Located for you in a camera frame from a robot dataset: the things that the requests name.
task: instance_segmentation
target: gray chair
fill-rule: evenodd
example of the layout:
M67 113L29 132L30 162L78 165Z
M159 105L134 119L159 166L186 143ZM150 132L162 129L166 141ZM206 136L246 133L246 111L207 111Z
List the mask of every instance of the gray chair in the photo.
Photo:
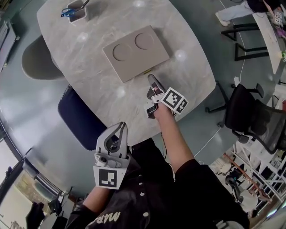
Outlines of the gray chair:
M22 69L26 76L36 80L64 79L42 35L25 49L22 56Z

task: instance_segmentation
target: hand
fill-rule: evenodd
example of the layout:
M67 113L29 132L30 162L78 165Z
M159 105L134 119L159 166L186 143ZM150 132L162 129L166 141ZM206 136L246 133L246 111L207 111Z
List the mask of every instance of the hand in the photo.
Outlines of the hand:
M156 119L160 119L162 116L166 115L172 115L171 110L165 104L160 102L158 104L158 109L154 112L154 116Z

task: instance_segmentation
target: table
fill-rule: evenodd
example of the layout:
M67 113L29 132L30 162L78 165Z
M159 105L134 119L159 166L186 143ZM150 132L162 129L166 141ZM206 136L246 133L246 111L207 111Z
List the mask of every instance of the table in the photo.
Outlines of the table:
M234 25L232 30L225 30L221 33L227 36L228 38L230 38L231 40L237 42L236 33L242 32L242 31L260 30L262 37L264 39L264 42L266 44L266 47L244 48L239 43L236 43L234 60L239 61L239 60L244 60L244 59L269 56L273 73L276 74L280 61L282 59L282 55L281 55L281 48L279 46L273 27L266 13L254 13L253 17L256 23ZM247 54L247 55L239 56L238 55L239 49L242 49L245 52L262 51L262 50L267 50L267 52L260 52L260 53L255 53L255 54Z
M106 125L124 121L128 144L134 145L160 132L156 120L147 119L144 104L149 89L147 75L122 83L102 48L151 25L170 60L154 67L166 87L189 101L179 120L199 105L215 88L215 79L199 41L168 0L90 0L90 19L73 26L60 13L69 0L48 0L37 12L47 46L66 79Z

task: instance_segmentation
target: black shirt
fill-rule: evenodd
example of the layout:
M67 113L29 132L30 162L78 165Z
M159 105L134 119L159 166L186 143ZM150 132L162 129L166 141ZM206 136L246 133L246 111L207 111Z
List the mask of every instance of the black shirt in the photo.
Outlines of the black shirt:
M153 144L133 152L121 187L103 212L93 213L81 205L66 228L88 224L91 229L216 228L221 220L249 228L247 214L207 165L190 160L176 172L174 181L171 167Z
M279 0L264 0L267 5L271 7L272 10L275 10L277 7L280 7ZM247 0L247 3L254 12L256 13L265 13L268 12L267 7L265 6L262 0Z

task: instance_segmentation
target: white cable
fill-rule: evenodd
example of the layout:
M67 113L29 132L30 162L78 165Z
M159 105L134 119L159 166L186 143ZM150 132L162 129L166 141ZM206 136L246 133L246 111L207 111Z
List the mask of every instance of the white cable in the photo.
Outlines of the white cable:
M194 156L196 157L198 153L215 137L215 135L218 133L218 131L221 129L221 127L217 130L217 132L211 137L211 139L208 140L208 142L197 152L197 154Z
M225 7L224 4L222 3L222 1L221 1L221 0L219 0L219 1L220 1L220 3L223 5L223 7L226 9L226 7ZM242 37L241 37L240 32L238 32L238 34L240 35L240 39L241 39L241 41L242 41L243 47L245 48L244 42L243 42L243 39L242 39ZM241 71L240 71L240 82L241 82L241 74L242 74L242 70L243 70L243 67L244 67L244 62L245 62L245 60L243 60L242 68L241 68Z

